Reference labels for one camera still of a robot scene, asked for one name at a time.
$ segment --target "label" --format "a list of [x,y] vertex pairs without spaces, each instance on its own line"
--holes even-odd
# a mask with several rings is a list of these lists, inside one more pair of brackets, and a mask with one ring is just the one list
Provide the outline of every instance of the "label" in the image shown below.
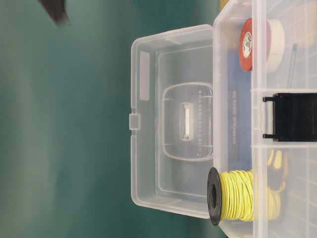
[[250,56],[252,50],[252,34],[247,32],[243,38],[242,44],[242,53],[244,58],[248,58]]

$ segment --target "clear plastic storage box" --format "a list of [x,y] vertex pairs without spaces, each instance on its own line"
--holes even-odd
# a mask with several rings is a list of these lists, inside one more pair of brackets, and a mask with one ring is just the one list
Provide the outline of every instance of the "clear plastic storage box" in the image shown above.
[[[238,47],[250,17],[253,71],[244,72]],[[283,59],[273,72],[266,64],[268,20],[278,20],[285,34]],[[317,0],[231,0],[214,28],[136,40],[130,115],[135,203],[208,218],[209,169],[253,169],[254,221],[222,221],[224,232],[230,238],[315,237],[317,143],[263,139],[272,133],[272,104],[263,97],[317,93],[316,26]],[[317,115],[317,106],[312,110]],[[269,189],[281,183],[270,170],[276,153],[285,179],[281,212],[270,220]]]
[[212,27],[137,39],[131,65],[132,199],[208,218],[212,166]]

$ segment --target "open lid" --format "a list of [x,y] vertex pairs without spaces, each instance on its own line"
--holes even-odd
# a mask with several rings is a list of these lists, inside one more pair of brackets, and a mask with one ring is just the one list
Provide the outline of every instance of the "open lid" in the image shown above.
[[131,182],[137,204],[209,217],[212,97],[211,26],[168,31],[133,43]]

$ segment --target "black latch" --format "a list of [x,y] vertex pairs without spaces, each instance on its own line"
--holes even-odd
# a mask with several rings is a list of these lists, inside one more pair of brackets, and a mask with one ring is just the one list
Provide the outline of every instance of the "black latch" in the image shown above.
[[317,141],[317,93],[277,93],[264,97],[273,102],[273,134],[263,134],[279,142]]

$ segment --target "green surface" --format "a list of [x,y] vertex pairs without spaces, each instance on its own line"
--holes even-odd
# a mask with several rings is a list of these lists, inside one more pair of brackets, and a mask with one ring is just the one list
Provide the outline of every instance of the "green surface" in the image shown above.
[[212,24],[218,0],[0,0],[0,237],[224,237],[130,198],[130,47]]

